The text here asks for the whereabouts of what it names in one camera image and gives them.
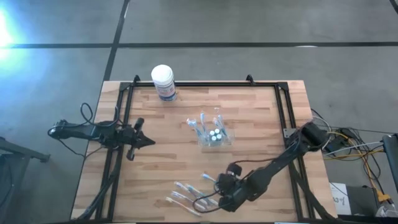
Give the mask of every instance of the white toothbrush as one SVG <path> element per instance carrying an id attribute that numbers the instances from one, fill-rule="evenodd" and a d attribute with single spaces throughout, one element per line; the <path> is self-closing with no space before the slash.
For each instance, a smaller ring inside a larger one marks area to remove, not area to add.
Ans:
<path id="1" fill-rule="evenodd" d="M 200 114 L 200 122 L 201 122 L 201 126 L 203 128 L 203 133 L 205 133 L 205 135 L 206 135 L 207 131 L 206 131 L 206 126 L 205 126 L 205 114 L 204 113 Z"/>
<path id="2" fill-rule="evenodd" d="M 191 193 L 193 196 L 195 196 L 195 198 L 200 198 L 199 195 L 195 194 L 195 191 L 189 190 L 188 188 L 186 188 L 186 187 L 185 187 L 183 184 L 181 184 L 180 182 L 177 182 L 177 181 L 176 181 L 176 182 L 174 182 L 174 184 L 175 184 L 177 187 L 181 188 L 182 190 Z M 209 205 L 209 204 L 207 203 L 207 201 L 204 200 L 204 199 L 200 199 L 199 202 L 201 202 L 202 204 L 204 204 L 204 205 L 206 205 L 206 206 Z"/>
<path id="3" fill-rule="evenodd" d="M 193 200 L 192 200 L 192 199 L 190 199 L 190 198 L 188 198 L 187 196 L 185 196 L 185 195 L 183 195 L 183 194 L 180 194 L 180 193 L 178 193 L 178 192 L 172 191 L 172 196 L 173 196 L 173 197 L 176 197 L 176 198 L 184 199 L 184 200 L 187 200 L 187 201 L 193 203 Z M 198 204 L 198 203 L 196 203 L 195 206 L 196 206 L 197 208 L 199 208 L 200 210 L 203 210 L 203 211 L 206 210 L 205 207 L 201 206 L 201 205 Z"/>
<path id="4" fill-rule="evenodd" d="M 202 176 L 204 179 L 206 179 L 206 180 L 211 180 L 211 181 L 213 181 L 214 183 L 216 183 L 216 180 L 215 180 L 214 178 L 210 177 L 208 174 L 202 174 L 201 176 Z"/>
<path id="5" fill-rule="evenodd" d="M 188 189 L 189 191 L 191 191 L 191 192 L 196 192 L 196 193 L 199 194 L 201 197 L 206 196 L 204 193 L 200 192 L 199 190 L 195 189 L 194 187 L 192 187 L 192 186 L 189 185 L 189 184 L 186 184 L 185 186 L 187 187 L 187 189 Z M 218 202 L 217 202 L 216 200 L 211 199 L 211 198 L 204 198 L 204 199 L 206 200 L 206 202 L 212 203 L 213 205 L 218 206 Z"/>
<path id="6" fill-rule="evenodd" d="M 193 127 L 193 129 L 196 131 L 198 138 L 202 139 L 203 134 L 201 133 L 201 131 L 198 128 L 198 124 L 197 121 L 195 119 L 189 120 L 189 118 L 187 119 L 187 124 L 191 127 Z"/>
<path id="7" fill-rule="evenodd" d="M 190 212 L 190 213 L 192 213 L 192 214 L 194 214 L 196 216 L 199 216 L 199 217 L 201 216 L 198 212 L 192 210 L 191 208 L 186 207 L 185 205 L 181 204 L 180 202 L 178 202 L 176 200 L 173 200 L 172 198 L 166 197 L 166 201 L 168 201 L 170 203 L 176 203 L 177 205 L 185 208 L 188 212 Z"/>

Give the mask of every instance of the gray floor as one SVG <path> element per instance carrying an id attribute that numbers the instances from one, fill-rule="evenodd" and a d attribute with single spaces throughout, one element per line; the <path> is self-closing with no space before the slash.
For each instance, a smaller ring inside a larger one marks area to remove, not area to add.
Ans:
<path id="1" fill-rule="evenodd" d="M 14 43 L 111 43 L 122 4 L 3 0 L 0 16 Z M 134 0 L 121 42 L 397 41 L 397 20 L 388 0 Z M 82 102 L 96 105 L 109 51 L 0 49 L 0 136 L 52 155 L 47 164 L 30 163 L 7 223 L 68 220 L 82 161 L 46 131 L 60 118 L 81 121 Z M 395 131 L 396 58 L 397 47 L 119 49 L 111 80 L 149 80 L 160 63 L 176 80 L 302 79 L 311 106 L 331 125 Z M 67 143 L 86 150 L 86 141 Z M 386 156 L 377 159 L 384 190 L 398 201 Z M 328 161 L 326 168 L 333 182 L 369 185 L 360 161 Z"/>

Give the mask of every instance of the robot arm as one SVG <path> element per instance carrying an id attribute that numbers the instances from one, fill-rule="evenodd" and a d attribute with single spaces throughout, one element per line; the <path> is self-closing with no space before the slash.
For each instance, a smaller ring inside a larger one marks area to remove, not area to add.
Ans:
<path id="1" fill-rule="evenodd" d="M 116 124 L 114 121 L 102 121 L 96 124 L 72 124 L 61 120 L 49 130 L 48 134 L 54 139 L 80 138 L 97 141 L 110 149 L 117 148 L 121 144 L 128 144 L 131 148 L 127 152 L 127 158 L 132 161 L 135 149 L 155 144 L 142 132 L 143 124 L 143 118 L 138 118 L 134 127 Z"/>
<path id="2" fill-rule="evenodd" d="M 298 156 L 304 155 L 308 151 L 319 150 L 319 146 L 326 140 L 325 132 L 321 131 L 313 123 L 308 123 L 288 138 L 287 145 L 289 147 L 267 166 L 252 170 L 248 175 L 239 179 L 238 176 L 242 168 L 234 163 L 230 164 L 227 173 L 218 176 L 217 186 L 220 191 L 219 194 L 222 196 L 219 201 L 220 208 L 228 212 L 235 212 L 246 200 L 254 201 L 266 192 L 274 175 L 293 162 Z M 296 173 L 297 175 L 294 178 L 300 178 L 297 171 Z M 304 190 L 304 192 L 312 194 L 309 189 Z M 317 201 L 313 204 L 319 205 L 318 208 L 315 208 L 318 212 L 321 211 L 325 217 L 332 217 L 327 214 L 326 210 Z"/>

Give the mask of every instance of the wire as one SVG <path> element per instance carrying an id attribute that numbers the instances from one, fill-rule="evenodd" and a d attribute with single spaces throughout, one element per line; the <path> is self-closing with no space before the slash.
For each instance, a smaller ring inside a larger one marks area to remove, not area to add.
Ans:
<path id="1" fill-rule="evenodd" d="M 84 112 L 83 112 L 83 107 L 84 107 L 84 106 L 86 106 L 86 107 L 88 108 L 88 111 L 90 112 L 90 118 L 87 118 L 86 115 L 84 114 Z M 118 109 L 118 107 L 115 106 L 115 107 L 114 107 L 114 110 L 115 110 L 115 113 L 116 113 L 116 119 L 114 119 L 114 121 L 112 121 L 112 123 L 106 124 L 106 125 L 95 124 L 95 123 L 92 123 L 92 122 L 91 122 L 91 120 L 92 120 L 93 117 L 94 117 L 93 110 L 91 109 L 91 106 L 90 106 L 88 103 L 85 103 L 85 102 L 84 102 L 84 103 L 82 103 L 82 104 L 80 105 L 80 114 L 81 114 L 81 116 L 83 117 L 83 119 L 85 120 L 85 122 L 80 123 L 80 124 L 75 124 L 75 125 L 60 125 L 60 126 L 53 126 L 52 128 L 50 128 L 50 129 L 47 131 L 47 135 L 51 137 L 50 132 L 51 132 L 51 130 L 53 130 L 54 128 L 64 128 L 64 127 L 66 127 L 66 128 L 75 128 L 75 127 L 83 126 L 83 125 L 85 125 L 85 124 L 87 124 L 87 123 L 88 123 L 88 124 L 91 124 L 91 125 L 93 125 L 93 126 L 104 127 L 104 128 L 105 128 L 105 127 L 110 127 L 110 126 L 116 124 L 117 122 L 120 122 L 121 124 L 123 124 L 123 122 L 120 120 L 120 117 L 119 117 L 120 114 L 119 114 L 119 109 Z M 69 149 L 69 151 L 73 152 L 74 154 L 76 154 L 76 155 L 78 155 L 78 156 L 81 156 L 84 160 L 87 159 L 87 157 L 89 157 L 90 155 L 92 155 L 92 153 L 97 152 L 98 150 L 100 150 L 100 149 L 103 148 L 103 147 L 101 146 L 100 148 L 98 148 L 98 149 L 94 150 L 93 152 L 89 153 L 87 156 L 84 156 L 83 154 L 80 154 L 80 153 L 75 152 L 73 149 L 71 149 L 69 146 L 67 146 L 62 140 L 60 140 L 60 139 L 57 139 L 57 140 L 60 141 L 60 142 L 63 144 L 63 146 L 65 146 L 67 149 Z"/>
<path id="2" fill-rule="evenodd" d="M 96 153 L 98 150 L 103 149 L 103 148 L 104 148 L 104 147 L 101 146 L 101 147 L 95 149 L 94 151 L 92 151 L 91 153 L 89 153 L 87 156 L 85 156 L 85 160 L 86 160 L 89 156 L 91 156 L 93 153 Z"/>
<path id="3" fill-rule="evenodd" d="M 341 133 L 333 133 L 333 134 L 338 134 L 338 135 L 340 135 L 340 136 L 343 136 L 344 138 L 346 138 L 346 139 L 348 140 L 348 142 L 349 142 L 351 145 L 354 145 L 354 146 L 355 146 L 355 144 L 352 142 L 352 140 L 351 140 L 349 137 L 347 137 L 346 135 L 341 134 Z M 383 191 L 383 189 L 382 189 L 382 187 L 381 187 L 381 184 L 380 184 L 380 181 L 378 180 L 378 177 L 374 174 L 373 170 L 370 168 L 369 163 L 368 163 L 368 160 L 367 160 L 366 156 L 364 156 L 364 154 L 362 154 L 362 152 L 359 150 L 359 146 L 360 146 L 360 145 L 355 146 L 355 147 L 356 147 L 355 149 L 357 150 L 358 154 L 361 156 L 361 159 L 362 159 L 363 162 L 364 162 L 365 173 L 366 173 L 366 175 L 369 177 L 369 181 L 370 181 L 372 187 L 373 187 L 374 189 L 376 189 L 376 193 L 377 193 L 377 198 L 378 198 L 378 200 L 379 200 L 380 202 L 385 201 L 385 200 L 389 200 L 389 199 L 390 199 L 390 196 L 384 194 L 384 191 Z M 377 182 L 377 184 L 380 186 L 381 190 L 379 190 L 379 189 L 377 188 L 377 186 L 376 186 L 376 184 L 374 183 L 373 180 L 376 180 L 376 182 Z"/>
<path id="4" fill-rule="evenodd" d="M 363 154 L 361 157 L 356 158 L 356 159 L 340 159 L 340 156 L 335 156 L 335 157 L 328 156 L 329 158 L 325 158 L 325 159 L 323 159 L 323 160 L 332 160 L 332 159 L 336 159 L 336 160 L 339 160 L 339 161 L 357 161 L 358 159 L 362 159 L 362 157 L 365 157 L 365 156 L 367 156 L 368 154 L 372 154 L 373 150 L 375 150 L 375 149 L 377 149 L 377 148 L 379 148 L 379 147 L 380 147 L 380 146 L 377 146 L 377 147 L 373 148 L 372 150 L 368 151 L 367 153 Z M 349 155 L 343 155 L 343 156 L 341 156 L 341 157 L 349 157 L 349 156 L 360 156 L 360 154 L 349 154 Z"/>
<path id="5" fill-rule="evenodd" d="M 322 118 L 322 116 L 320 116 L 320 114 L 311 108 L 311 110 L 316 113 L 320 118 Z M 337 127 L 337 126 L 330 126 L 331 128 L 343 128 L 343 127 Z M 375 131 L 375 130 L 368 130 L 368 129 L 358 129 L 358 128 L 351 128 L 351 129 L 355 129 L 358 131 L 367 131 L 367 132 L 372 132 L 372 133 L 384 133 L 384 134 L 396 134 L 396 132 L 392 132 L 392 131 Z"/>
<path id="6" fill-rule="evenodd" d="M 73 152 L 74 154 L 81 156 L 83 159 L 85 158 L 85 156 L 83 154 L 77 153 L 75 152 L 73 149 L 71 149 L 69 146 L 67 146 L 61 139 L 57 139 L 58 141 L 60 141 L 60 143 L 63 144 L 63 146 L 65 146 L 67 149 L 69 149 L 69 151 Z"/>
<path id="7" fill-rule="evenodd" d="M 350 155 L 343 155 L 343 156 L 335 156 L 335 157 L 326 158 L 326 159 L 323 159 L 323 160 L 332 160 L 332 159 L 337 159 L 337 158 L 343 158 L 344 159 L 346 157 L 354 157 L 354 156 L 364 157 L 364 156 L 367 156 L 367 155 L 370 155 L 370 154 L 374 154 L 374 153 L 377 153 L 377 152 L 383 152 L 383 149 L 379 149 L 379 150 L 376 150 L 376 151 L 373 151 L 373 152 L 369 152 L 369 153 L 366 153 L 366 154 L 350 154 Z"/>
<path id="8" fill-rule="evenodd" d="M 201 210 L 197 209 L 197 207 L 196 207 L 196 202 L 197 202 L 197 201 L 199 201 L 199 200 L 201 200 L 201 199 L 204 199 L 204 198 L 211 197 L 211 196 L 213 196 L 213 195 L 215 195 L 215 194 L 218 194 L 218 192 L 220 192 L 220 191 L 217 190 L 217 191 L 215 191 L 215 192 L 213 192 L 213 193 L 211 193 L 211 194 L 209 194 L 209 195 L 205 195 L 205 196 L 203 196 L 203 197 L 196 198 L 196 199 L 192 202 L 192 207 L 193 207 L 193 209 L 195 209 L 195 211 L 196 211 L 196 212 L 199 212 L 199 213 L 210 213 L 210 212 L 215 212 L 215 211 L 217 211 L 217 210 L 219 210 L 219 209 L 221 209 L 221 208 L 226 207 L 227 205 L 229 205 L 229 204 L 226 204 L 226 205 L 223 205 L 223 206 L 220 206 L 220 207 L 211 209 L 211 210 L 206 210 L 206 211 L 201 211 Z"/>
<path id="9" fill-rule="evenodd" d="M 339 149 L 339 150 L 336 150 L 336 151 L 333 151 L 333 152 L 326 153 L 326 154 L 324 154 L 324 156 L 327 156 L 327 155 L 330 155 L 330 154 L 334 154 L 336 152 L 341 152 L 341 151 L 344 151 L 344 150 L 347 150 L 347 149 L 354 149 L 354 148 L 359 147 L 359 146 L 368 146 L 370 144 L 377 144 L 377 143 L 381 143 L 381 142 L 380 141 L 378 141 L 378 142 L 369 142 L 369 143 L 360 144 L 360 145 L 356 145 L 356 146 L 345 147 L 345 148 L 342 148 L 342 149 Z"/>
<path id="10" fill-rule="evenodd" d="M 313 116 L 316 119 L 320 119 L 321 121 L 323 121 L 329 128 L 329 132 L 331 132 L 331 127 L 330 125 L 322 118 L 322 117 L 317 117 L 317 116 Z M 331 136 L 329 136 L 329 139 L 326 141 L 326 143 L 321 147 L 321 150 L 323 150 L 330 142 Z"/>
<path id="11" fill-rule="evenodd" d="M 271 161 L 271 160 L 274 160 L 274 159 L 277 159 L 277 158 L 278 158 L 278 157 L 268 158 L 268 159 L 258 159 L 258 160 L 255 160 L 255 159 L 245 159 L 245 160 L 235 161 L 235 162 L 232 162 L 232 163 L 230 163 L 230 164 L 237 164 L 237 163 L 240 163 L 240 162 L 267 162 L 267 161 Z"/>
<path id="12" fill-rule="evenodd" d="M 84 114 L 84 112 L 83 112 L 83 106 L 87 106 L 87 108 L 88 108 L 88 110 L 89 110 L 89 112 L 90 112 L 90 119 L 88 119 L 88 118 L 86 117 L 86 115 Z M 91 107 L 89 106 L 89 104 L 88 104 L 88 103 L 82 103 L 82 104 L 80 105 L 80 113 L 81 113 L 81 116 L 83 117 L 83 119 L 86 121 L 86 123 L 89 123 L 89 124 L 94 125 L 94 126 L 97 126 L 97 127 L 110 127 L 110 126 L 116 124 L 116 123 L 119 121 L 119 117 L 120 117 L 119 108 L 118 108 L 117 106 L 114 107 L 114 112 L 115 112 L 115 114 L 116 114 L 116 119 L 114 119 L 114 120 L 112 121 L 112 123 L 106 124 L 106 125 L 95 124 L 95 123 L 92 123 L 92 122 L 90 121 L 90 120 L 92 119 L 92 117 L 93 117 L 93 110 L 91 109 Z"/>
<path id="13" fill-rule="evenodd" d="M 6 200 L 8 198 L 8 195 L 11 192 L 11 189 L 13 187 L 13 180 L 12 180 L 12 172 L 11 172 L 11 166 L 10 163 L 8 163 L 8 161 L 4 160 L 4 163 L 6 163 L 8 165 L 8 172 L 9 172 L 9 176 L 10 176 L 10 188 L 8 189 L 6 196 L 4 196 L 4 198 L 2 199 L 1 203 L 0 203 L 0 208 L 6 203 Z"/>
<path id="14" fill-rule="evenodd" d="M 392 5 L 392 7 L 394 8 L 394 10 L 396 11 L 396 13 L 398 14 L 398 4 L 397 4 L 396 0 L 390 0 L 390 3 Z"/>

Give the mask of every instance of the wooden table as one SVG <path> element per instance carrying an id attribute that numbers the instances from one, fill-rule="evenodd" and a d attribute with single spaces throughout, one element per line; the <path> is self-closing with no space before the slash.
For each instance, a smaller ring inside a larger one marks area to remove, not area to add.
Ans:
<path id="1" fill-rule="evenodd" d="M 96 121 L 113 119 L 119 83 L 104 82 Z M 297 80 L 288 83 L 295 119 L 300 126 L 312 118 L 304 82 Z M 175 181 L 191 184 L 204 193 L 212 193 L 213 184 L 202 179 L 202 173 L 216 178 L 232 161 L 275 157 L 284 150 L 273 88 L 179 87 L 176 101 L 163 102 L 159 100 L 155 88 L 140 87 L 134 89 L 131 107 L 129 124 L 134 124 L 138 117 L 144 118 L 143 132 L 155 140 L 156 145 L 136 151 L 133 162 L 123 157 L 114 222 L 297 220 L 287 168 L 272 179 L 264 195 L 254 202 L 245 202 L 234 213 L 218 210 L 196 217 L 165 201 L 172 190 L 177 190 Z M 195 132 L 186 124 L 186 120 L 199 120 L 201 111 L 206 113 L 207 118 L 212 118 L 215 107 L 220 108 L 227 127 L 234 130 L 236 139 L 229 147 L 201 149 Z M 87 153 L 98 147 L 98 143 L 91 142 Z M 106 152 L 103 150 L 85 161 L 72 218 L 79 216 L 98 193 L 105 157 Z M 336 216 L 321 153 L 307 153 L 304 160 L 311 190 L 326 210 Z M 243 174 L 266 164 L 244 163 Z M 108 209 L 107 204 L 105 203 L 104 211 Z"/>

